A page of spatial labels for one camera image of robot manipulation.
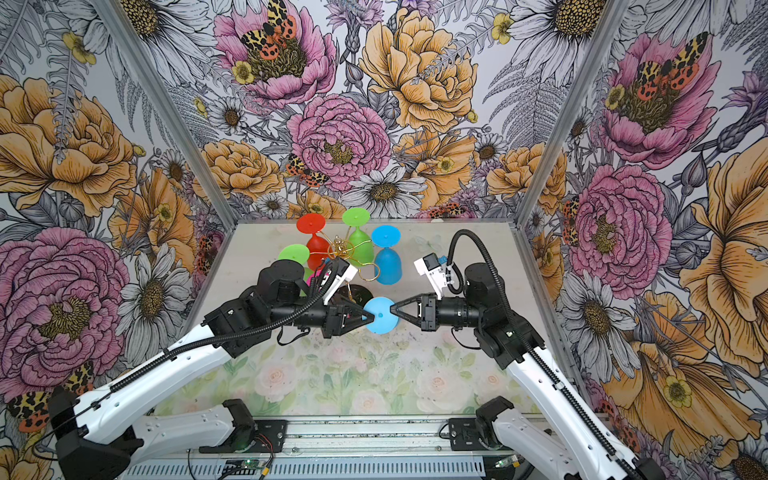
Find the blue wine glass front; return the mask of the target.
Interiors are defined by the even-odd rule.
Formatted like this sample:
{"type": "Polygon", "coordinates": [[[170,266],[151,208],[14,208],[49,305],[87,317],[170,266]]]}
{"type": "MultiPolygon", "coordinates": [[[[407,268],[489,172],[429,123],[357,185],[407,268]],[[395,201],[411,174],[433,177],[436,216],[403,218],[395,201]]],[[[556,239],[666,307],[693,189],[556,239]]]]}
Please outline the blue wine glass front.
{"type": "Polygon", "coordinates": [[[365,305],[364,310],[373,318],[366,328],[377,335],[392,332],[399,323],[399,318],[391,312],[394,302],[386,297],[374,297],[365,305]]]}

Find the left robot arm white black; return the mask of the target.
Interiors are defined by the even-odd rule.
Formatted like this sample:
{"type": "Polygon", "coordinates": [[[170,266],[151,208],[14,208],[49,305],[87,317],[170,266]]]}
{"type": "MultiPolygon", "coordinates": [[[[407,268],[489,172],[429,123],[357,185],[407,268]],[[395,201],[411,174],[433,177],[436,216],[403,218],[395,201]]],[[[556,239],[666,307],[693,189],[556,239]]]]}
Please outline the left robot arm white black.
{"type": "Polygon", "coordinates": [[[277,260],[254,285],[128,374],[79,396],[56,389],[48,411],[64,477],[117,479],[129,467],[169,453],[250,448],[257,427],[241,400],[167,418],[149,412],[191,381],[268,341],[283,326],[316,328],[332,338],[371,323],[373,315],[356,303],[331,301],[357,273],[354,265],[337,258],[305,282],[302,265],[277,260]]]}

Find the pink wine glass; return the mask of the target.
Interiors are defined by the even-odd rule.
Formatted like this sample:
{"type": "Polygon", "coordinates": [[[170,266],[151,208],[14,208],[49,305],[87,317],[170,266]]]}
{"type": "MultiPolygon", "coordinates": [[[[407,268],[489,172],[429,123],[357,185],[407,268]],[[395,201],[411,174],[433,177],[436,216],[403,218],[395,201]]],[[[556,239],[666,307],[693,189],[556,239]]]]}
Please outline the pink wine glass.
{"type": "Polygon", "coordinates": [[[317,295],[323,296],[325,292],[325,284],[327,283],[329,274],[317,270],[308,278],[309,291],[307,297],[315,297],[317,295]]]}

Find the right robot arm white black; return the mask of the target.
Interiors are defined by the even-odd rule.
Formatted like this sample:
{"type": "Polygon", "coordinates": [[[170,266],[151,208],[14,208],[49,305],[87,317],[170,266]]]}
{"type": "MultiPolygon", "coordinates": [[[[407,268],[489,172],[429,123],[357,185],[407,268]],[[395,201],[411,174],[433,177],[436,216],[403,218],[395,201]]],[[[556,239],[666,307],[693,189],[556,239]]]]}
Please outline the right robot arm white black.
{"type": "Polygon", "coordinates": [[[535,402],[548,422],[534,426],[497,396],[476,412],[489,449],[509,448],[548,479],[661,479],[652,459],[641,459],[597,417],[528,320],[511,309],[505,284],[487,263],[470,265],[460,294],[447,296],[448,269],[433,254],[415,260],[433,290],[394,304],[391,311],[423,331],[472,329],[480,349],[535,402]]]}

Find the blue wine glass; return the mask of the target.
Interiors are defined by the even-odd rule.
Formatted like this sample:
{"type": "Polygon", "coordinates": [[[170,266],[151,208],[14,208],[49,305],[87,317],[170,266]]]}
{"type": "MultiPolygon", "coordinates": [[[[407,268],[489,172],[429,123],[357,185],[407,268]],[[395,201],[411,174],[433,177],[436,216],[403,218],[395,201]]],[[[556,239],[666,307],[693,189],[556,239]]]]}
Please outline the blue wine glass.
{"type": "Polygon", "coordinates": [[[371,239],[379,249],[374,264],[378,267],[377,281],[382,285],[394,285],[402,278],[402,262],[394,250],[401,240],[401,232],[394,226],[381,225],[377,227],[371,239]]]}
{"type": "Polygon", "coordinates": [[[365,305],[364,310],[373,318],[366,328],[377,335],[392,332],[399,323],[399,318],[391,312],[394,302],[386,297],[374,297],[365,305]]]}

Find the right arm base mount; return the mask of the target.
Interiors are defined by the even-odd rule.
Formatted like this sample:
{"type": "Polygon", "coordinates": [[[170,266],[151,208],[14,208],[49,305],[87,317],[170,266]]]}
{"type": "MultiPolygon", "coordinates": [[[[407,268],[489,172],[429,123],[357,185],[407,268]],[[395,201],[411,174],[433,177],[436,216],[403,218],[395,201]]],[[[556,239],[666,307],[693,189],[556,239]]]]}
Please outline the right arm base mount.
{"type": "Polygon", "coordinates": [[[523,425],[501,417],[493,422],[476,417],[449,418],[439,435],[457,452],[515,450],[531,439],[523,425]]]}

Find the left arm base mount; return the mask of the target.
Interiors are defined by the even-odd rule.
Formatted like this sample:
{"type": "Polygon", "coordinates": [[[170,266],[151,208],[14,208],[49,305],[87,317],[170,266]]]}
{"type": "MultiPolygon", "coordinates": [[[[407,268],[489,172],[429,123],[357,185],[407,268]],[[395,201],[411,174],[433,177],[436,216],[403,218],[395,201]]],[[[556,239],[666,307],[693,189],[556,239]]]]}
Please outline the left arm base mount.
{"type": "Polygon", "coordinates": [[[287,420],[256,419],[249,428],[238,426],[217,446],[198,448],[201,454],[281,453],[287,437],[287,420]]]}

